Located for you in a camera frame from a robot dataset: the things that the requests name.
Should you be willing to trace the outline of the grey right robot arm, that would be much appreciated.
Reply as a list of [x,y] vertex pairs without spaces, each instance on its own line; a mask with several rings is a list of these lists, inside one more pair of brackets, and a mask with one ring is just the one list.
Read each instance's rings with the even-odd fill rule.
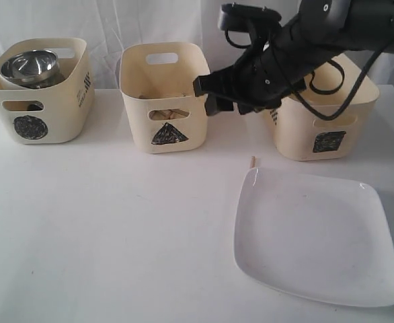
[[278,108],[305,89],[308,74],[349,50],[394,54],[394,1],[302,1],[288,23],[280,20],[273,9],[221,6],[220,29],[251,42],[233,65],[194,80],[207,115]]

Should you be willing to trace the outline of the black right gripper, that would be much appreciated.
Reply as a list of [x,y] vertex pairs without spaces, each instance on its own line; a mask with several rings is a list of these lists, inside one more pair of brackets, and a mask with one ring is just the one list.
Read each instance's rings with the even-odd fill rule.
[[293,91],[303,91],[305,76],[318,67],[318,46],[302,30],[267,31],[248,45],[230,44],[244,50],[232,67],[199,75],[192,84],[195,96],[214,95],[204,103],[207,116],[277,108]]

